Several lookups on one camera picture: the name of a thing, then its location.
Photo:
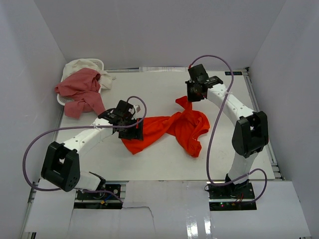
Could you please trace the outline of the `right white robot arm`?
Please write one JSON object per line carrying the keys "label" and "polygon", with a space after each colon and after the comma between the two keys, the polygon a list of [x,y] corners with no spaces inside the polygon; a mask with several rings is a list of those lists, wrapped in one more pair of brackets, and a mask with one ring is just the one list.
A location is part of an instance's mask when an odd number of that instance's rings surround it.
{"label": "right white robot arm", "polygon": [[203,65],[191,66],[188,73],[190,79],[185,82],[188,101],[209,100],[234,125],[232,146],[235,155],[232,166],[225,176],[225,182],[210,184],[208,190],[224,193],[232,199],[238,198],[248,186],[254,160],[269,143],[267,115],[245,106],[227,92],[223,81],[217,76],[209,77]]}

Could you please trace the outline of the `pink t-shirt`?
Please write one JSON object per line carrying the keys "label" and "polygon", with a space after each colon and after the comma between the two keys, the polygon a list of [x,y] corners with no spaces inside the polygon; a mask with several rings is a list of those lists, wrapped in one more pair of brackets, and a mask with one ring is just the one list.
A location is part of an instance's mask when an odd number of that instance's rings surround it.
{"label": "pink t-shirt", "polygon": [[66,116],[79,119],[82,113],[95,112],[100,115],[105,111],[99,93],[100,77],[98,71],[82,68],[55,87],[57,94],[72,100],[64,106]]}

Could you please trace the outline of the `orange t-shirt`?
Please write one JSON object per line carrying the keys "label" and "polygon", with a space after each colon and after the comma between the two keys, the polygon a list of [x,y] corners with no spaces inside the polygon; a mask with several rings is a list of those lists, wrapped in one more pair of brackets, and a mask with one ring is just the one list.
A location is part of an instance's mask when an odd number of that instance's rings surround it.
{"label": "orange t-shirt", "polygon": [[123,139],[122,142],[131,154],[137,154],[156,141],[166,133],[174,136],[186,153],[197,158],[202,146],[198,138],[209,132],[210,123],[207,116],[192,109],[192,103],[183,96],[175,100],[183,108],[171,116],[147,117],[144,119],[144,140]]}

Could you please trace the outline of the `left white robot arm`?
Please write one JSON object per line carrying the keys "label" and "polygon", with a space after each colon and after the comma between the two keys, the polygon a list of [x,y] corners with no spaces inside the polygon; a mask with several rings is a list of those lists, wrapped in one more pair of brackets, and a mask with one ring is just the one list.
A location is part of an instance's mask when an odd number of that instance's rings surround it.
{"label": "left white robot arm", "polygon": [[95,199],[105,194],[104,178],[80,169],[80,158],[104,139],[118,134],[120,139],[143,140],[143,119],[138,117],[139,105],[120,100],[114,109],[104,111],[76,136],[48,146],[41,177],[59,189],[88,190]]}

